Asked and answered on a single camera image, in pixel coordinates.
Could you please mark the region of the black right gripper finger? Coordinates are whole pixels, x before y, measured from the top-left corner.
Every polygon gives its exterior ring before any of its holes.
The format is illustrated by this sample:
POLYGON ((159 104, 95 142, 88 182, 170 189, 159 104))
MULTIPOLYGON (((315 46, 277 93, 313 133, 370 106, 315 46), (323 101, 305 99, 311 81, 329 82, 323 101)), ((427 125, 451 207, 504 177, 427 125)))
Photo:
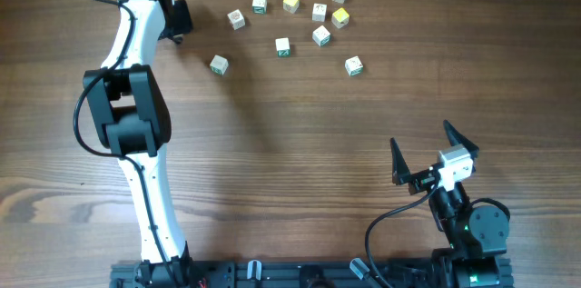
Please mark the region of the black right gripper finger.
POLYGON ((403 185, 409 181, 411 172, 399 149, 395 138, 389 140, 392 155, 392 182, 396 185, 403 185))
POLYGON ((443 121, 443 127, 451 146, 462 144, 470 153, 472 159, 478 158, 479 148, 476 144, 461 134, 448 120, 443 121))

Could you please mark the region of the plain white picture block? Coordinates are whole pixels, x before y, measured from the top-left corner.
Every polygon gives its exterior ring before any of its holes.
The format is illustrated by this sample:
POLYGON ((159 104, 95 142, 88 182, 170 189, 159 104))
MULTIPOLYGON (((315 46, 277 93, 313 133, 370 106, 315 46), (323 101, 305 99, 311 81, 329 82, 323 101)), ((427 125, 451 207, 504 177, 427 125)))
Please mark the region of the plain white picture block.
POLYGON ((210 62, 211 70, 218 75, 225 75, 229 67, 229 61, 220 55, 215 55, 210 62))

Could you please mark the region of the white block green J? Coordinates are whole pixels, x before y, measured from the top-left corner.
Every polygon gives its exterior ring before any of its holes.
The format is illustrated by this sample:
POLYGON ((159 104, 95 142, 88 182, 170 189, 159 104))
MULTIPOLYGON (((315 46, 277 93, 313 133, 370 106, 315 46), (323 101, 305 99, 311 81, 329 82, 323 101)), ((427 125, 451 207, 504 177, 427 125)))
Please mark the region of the white block green J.
POLYGON ((349 76, 354 76, 362 72, 363 64, 358 56, 353 56, 345 61, 345 68, 349 76))

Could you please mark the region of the white block red side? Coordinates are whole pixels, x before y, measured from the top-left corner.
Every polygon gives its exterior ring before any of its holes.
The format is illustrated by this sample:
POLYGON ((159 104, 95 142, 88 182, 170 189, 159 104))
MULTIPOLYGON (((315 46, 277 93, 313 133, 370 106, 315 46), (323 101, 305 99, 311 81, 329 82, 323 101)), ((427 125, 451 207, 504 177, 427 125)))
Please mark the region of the white block red side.
POLYGON ((314 22, 324 22, 326 19, 327 6, 315 3, 312 8, 312 20, 314 22))

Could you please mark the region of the white block green V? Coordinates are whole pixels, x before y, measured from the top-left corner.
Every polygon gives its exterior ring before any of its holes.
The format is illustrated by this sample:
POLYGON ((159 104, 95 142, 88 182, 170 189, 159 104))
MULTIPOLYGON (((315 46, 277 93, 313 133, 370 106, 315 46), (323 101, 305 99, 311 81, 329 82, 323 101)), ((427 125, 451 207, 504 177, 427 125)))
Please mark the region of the white block green V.
POLYGON ((324 25, 315 29, 312 33, 312 39, 318 46, 326 45, 330 41, 330 37, 330 31, 324 25))

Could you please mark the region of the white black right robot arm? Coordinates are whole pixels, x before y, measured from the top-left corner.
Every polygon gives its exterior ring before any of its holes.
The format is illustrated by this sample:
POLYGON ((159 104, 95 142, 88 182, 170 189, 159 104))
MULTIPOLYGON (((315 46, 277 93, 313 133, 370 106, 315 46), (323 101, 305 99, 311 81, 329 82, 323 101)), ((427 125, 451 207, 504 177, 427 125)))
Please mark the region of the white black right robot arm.
POLYGON ((450 147, 428 169, 412 173, 395 139, 390 140, 392 181, 423 194, 438 230, 448 240, 428 258, 393 259, 382 273, 397 287, 511 287, 507 252, 510 211, 491 198, 472 201, 462 184, 475 171, 479 148, 449 121, 450 147))

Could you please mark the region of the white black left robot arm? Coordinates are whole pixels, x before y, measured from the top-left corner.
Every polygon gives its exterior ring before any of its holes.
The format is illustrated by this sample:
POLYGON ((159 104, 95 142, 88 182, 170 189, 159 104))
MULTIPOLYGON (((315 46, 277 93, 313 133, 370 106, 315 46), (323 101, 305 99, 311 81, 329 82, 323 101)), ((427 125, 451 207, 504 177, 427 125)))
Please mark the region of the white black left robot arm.
POLYGON ((175 44, 192 30, 183 0, 113 0, 120 24, 97 70, 84 74, 78 106, 88 104, 103 146, 130 186, 141 235, 141 260, 117 264, 112 287, 195 287, 197 275, 178 224, 167 178, 169 109, 153 75, 159 41, 175 44))

